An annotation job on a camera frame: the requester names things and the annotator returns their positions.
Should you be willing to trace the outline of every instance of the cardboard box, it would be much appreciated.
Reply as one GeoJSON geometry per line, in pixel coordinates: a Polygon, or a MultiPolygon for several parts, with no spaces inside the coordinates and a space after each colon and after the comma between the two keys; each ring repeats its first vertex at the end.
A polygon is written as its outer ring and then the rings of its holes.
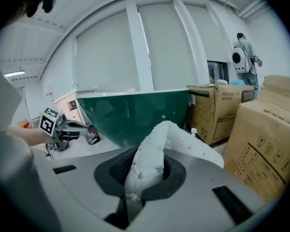
{"type": "Polygon", "coordinates": [[[208,145],[228,137],[233,128],[238,104],[253,99],[253,86],[187,86],[191,107],[186,124],[196,128],[208,145]]]}
{"type": "Polygon", "coordinates": [[[227,171],[271,201],[290,180],[290,112],[269,101],[240,104],[223,158],[227,171]]]}
{"type": "Polygon", "coordinates": [[[258,100],[271,102],[290,112],[290,77],[266,76],[258,100]]]}

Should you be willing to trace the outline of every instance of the crumpled white cloth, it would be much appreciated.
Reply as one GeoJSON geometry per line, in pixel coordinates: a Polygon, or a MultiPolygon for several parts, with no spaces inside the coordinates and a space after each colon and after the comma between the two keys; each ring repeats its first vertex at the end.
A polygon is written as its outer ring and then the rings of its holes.
{"type": "Polygon", "coordinates": [[[164,148],[210,161],[223,168],[222,156],[201,140],[163,121],[142,141],[125,181],[127,200],[140,203],[142,191],[163,180],[164,148]]]}

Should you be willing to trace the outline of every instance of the small bottle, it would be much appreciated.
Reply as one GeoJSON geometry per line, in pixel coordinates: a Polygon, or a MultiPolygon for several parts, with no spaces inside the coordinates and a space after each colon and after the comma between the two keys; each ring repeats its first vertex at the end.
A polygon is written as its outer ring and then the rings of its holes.
{"type": "Polygon", "coordinates": [[[191,135],[195,137],[195,134],[197,134],[197,129],[191,128],[191,135]]]}

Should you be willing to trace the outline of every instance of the person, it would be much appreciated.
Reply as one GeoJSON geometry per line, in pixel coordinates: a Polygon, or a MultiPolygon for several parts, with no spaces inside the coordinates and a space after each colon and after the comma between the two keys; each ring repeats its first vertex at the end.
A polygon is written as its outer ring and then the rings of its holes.
{"type": "Polygon", "coordinates": [[[253,45],[246,39],[243,33],[238,33],[237,35],[237,42],[235,42],[234,47],[239,47],[244,50],[245,54],[250,58],[251,67],[249,72],[242,74],[242,79],[245,85],[252,85],[254,86],[254,99],[258,98],[259,92],[259,82],[258,76],[256,72],[255,63],[259,66],[262,66],[262,61],[257,56],[253,45]]]}
{"type": "MultiPolygon", "coordinates": [[[[21,19],[25,15],[31,17],[35,14],[38,5],[43,0],[4,0],[5,5],[0,7],[0,30],[15,21],[21,19]]],[[[17,104],[21,101],[22,97],[15,91],[13,86],[0,73],[0,112],[8,111],[7,107],[17,108],[17,104]]],[[[13,116],[14,112],[7,112],[6,117],[13,116]]],[[[39,129],[22,129],[16,128],[12,125],[5,126],[5,120],[0,118],[0,131],[6,131],[8,135],[23,139],[29,146],[54,143],[52,137],[39,129]]]]}

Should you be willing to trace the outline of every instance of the blue object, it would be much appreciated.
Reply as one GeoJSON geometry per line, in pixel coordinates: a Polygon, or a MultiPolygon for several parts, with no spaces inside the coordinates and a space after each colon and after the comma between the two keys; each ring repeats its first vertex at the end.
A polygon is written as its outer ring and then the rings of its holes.
{"type": "Polygon", "coordinates": [[[235,81],[231,81],[230,85],[234,85],[234,86],[245,86],[245,83],[243,80],[235,80],[235,81]]]}

